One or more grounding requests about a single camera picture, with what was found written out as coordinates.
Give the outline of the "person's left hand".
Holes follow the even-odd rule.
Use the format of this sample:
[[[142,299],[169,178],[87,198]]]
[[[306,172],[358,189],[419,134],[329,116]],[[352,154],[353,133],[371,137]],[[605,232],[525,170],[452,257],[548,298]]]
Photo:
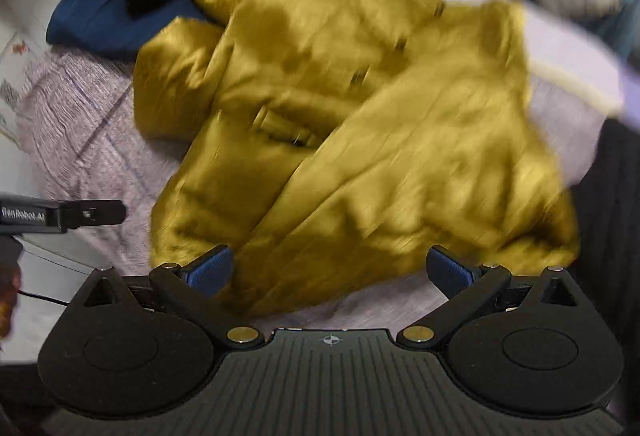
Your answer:
[[[22,273],[18,264],[22,253],[23,245],[20,242],[9,236],[1,237],[0,338],[6,338],[12,329],[13,311],[22,283]]]

